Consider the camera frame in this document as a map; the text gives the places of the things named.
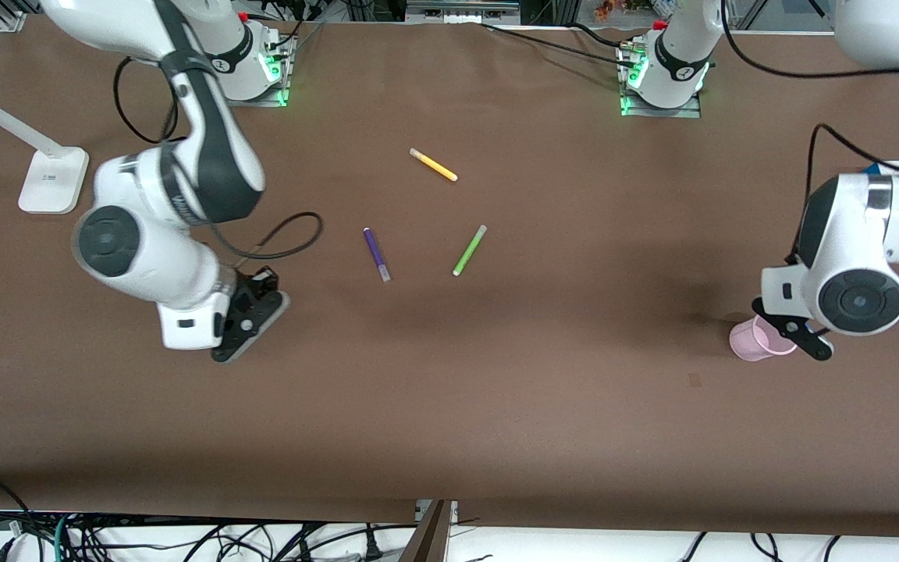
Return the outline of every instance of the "white lamp base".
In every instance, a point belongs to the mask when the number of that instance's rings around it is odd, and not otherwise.
[[[58,158],[49,158],[39,150],[33,154],[19,194],[20,209],[61,215],[75,208],[89,167],[89,155],[78,147],[64,148]]]

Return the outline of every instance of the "marker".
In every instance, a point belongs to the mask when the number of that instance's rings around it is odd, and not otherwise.
[[[436,162],[436,160],[432,160],[432,158],[429,158],[428,156],[425,156],[425,154],[422,154],[418,152],[418,150],[414,149],[409,150],[409,154],[411,156],[414,156],[415,158],[418,158],[418,161],[420,161],[422,164],[425,164],[425,166],[428,166],[429,168],[432,168],[436,172],[442,174],[442,177],[445,177],[447,180],[457,181],[457,175],[447,170],[446,167],[443,167],[442,164],[439,164],[438,162]]]
[[[370,230],[370,228],[363,228],[363,238],[367,239],[367,246],[370,247],[370,254],[374,256],[377,271],[381,272],[381,279],[385,283],[390,281],[390,274],[386,270],[384,256],[381,256],[381,247],[377,245],[377,239],[374,238],[374,231]]]
[[[478,228],[478,233],[474,235],[474,239],[471,239],[471,245],[467,246],[464,255],[460,256],[457,266],[453,268],[454,277],[460,277],[460,274],[464,273],[464,267],[467,267],[467,262],[470,261],[471,256],[474,255],[474,250],[478,249],[478,244],[481,244],[481,238],[485,237],[485,232],[488,232],[488,227],[481,225],[481,228]]]

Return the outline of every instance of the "black circular cap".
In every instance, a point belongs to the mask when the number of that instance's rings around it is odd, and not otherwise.
[[[818,304],[837,328],[873,332],[899,317],[899,285],[878,271],[853,269],[828,279]]]
[[[93,270],[118,277],[130,269],[140,244],[140,229],[134,216],[121,207],[108,205],[89,213],[78,232],[78,251]]]

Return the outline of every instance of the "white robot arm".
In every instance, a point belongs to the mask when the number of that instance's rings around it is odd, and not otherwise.
[[[899,5],[842,0],[835,38],[871,69],[899,69]],[[807,200],[795,256],[762,270],[756,313],[818,360],[833,347],[828,331],[868,336],[899,321],[899,174],[841,174]],[[810,331],[806,320],[824,326]]]
[[[684,106],[702,88],[709,56],[723,35],[720,21],[720,0],[685,2],[667,28],[635,37],[634,43],[645,46],[645,57],[627,85],[655,107]]]
[[[156,61],[192,125],[181,142],[99,167],[95,206],[73,237],[76,259],[104,284],[156,302],[165,347],[220,346],[232,328],[226,325],[232,298],[245,280],[190,238],[189,228],[246,217],[265,178],[196,33],[171,0],[41,4],[62,30],[89,46]],[[265,326],[285,308],[285,295],[274,300],[281,307],[265,314]],[[256,336],[260,326],[250,324],[247,335]]]
[[[807,201],[795,258],[762,270],[754,306],[811,356],[827,359],[831,349],[809,333],[806,320],[852,336],[896,324],[899,275],[890,264],[899,264],[899,175],[828,180]]]
[[[231,0],[172,0],[186,16],[210,59],[224,95],[252,100],[282,79],[279,32],[251,19],[242,21]]]

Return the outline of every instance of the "white floor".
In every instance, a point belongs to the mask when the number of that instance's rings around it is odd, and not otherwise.
[[[229,534],[238,535],[249,526],[229,528]],[[309,545],[328,537],[363,528],[361,524],[329,525],[315,533]],[[107,543],[134,543],[174,545],[196,541],[211,527],[138,527],[104,530],[99,533]],[[274,525],[268,530],[279,548],[297,532],[296,525]],[[381,531],[377,533],[382,551],[396,551],[407,544],[411,529]],[[692,532],[650,531],[597,531],[566,529],[521,529],[504,527],[454,527],[449,541],[447,562],[470,562],[492,555],[489,562],[678,562],[684,557],[695,539]],[[0,531],[0,547],[12,534]],[[268,540],[263,533],[254,533],[251,544],[265,548]],[[785,562],[820,562],[829,537],[814,535],[775,535],[779,545],[779,558]],[[764,535],[762,544],[768,546]],[[193,562],[213,562],[218,544],[210,541],[197,552]],[[189,551],[188,546],[172,550],[112,550],[115,562],[179,562]],[[316,560],[350,559],[350,555],[365,551],[364,535],[338,541],[315,549]],[[53,551],[44,546],[45,559],[53,560]],[[36,545],[31,537],[17,541],[9,562],[35,562],[38,560]],[[259,562],[254,552],[243,550],[226,558],[229,562]],[[741,533],[710,533],[700,545],[693,562],[767,562],[769,559],[755,550],[748,535]],[[894,562],[899,561],[899,539],[879,537],[842,537],[831,553],[831,562]]]

